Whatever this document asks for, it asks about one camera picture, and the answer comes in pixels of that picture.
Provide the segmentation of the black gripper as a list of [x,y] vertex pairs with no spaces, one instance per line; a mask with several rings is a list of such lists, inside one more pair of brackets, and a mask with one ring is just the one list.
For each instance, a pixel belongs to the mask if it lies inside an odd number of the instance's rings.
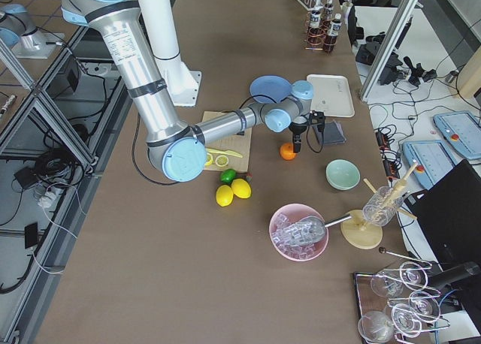
[[292,145],[294,153],[301,151],[301,134],[311,127],[315,127],[321,136],[324,135],[325,114],[322,111],[310,111],[305,115],[297,117],[295,121],[289,125],[289,130],[293,136]]

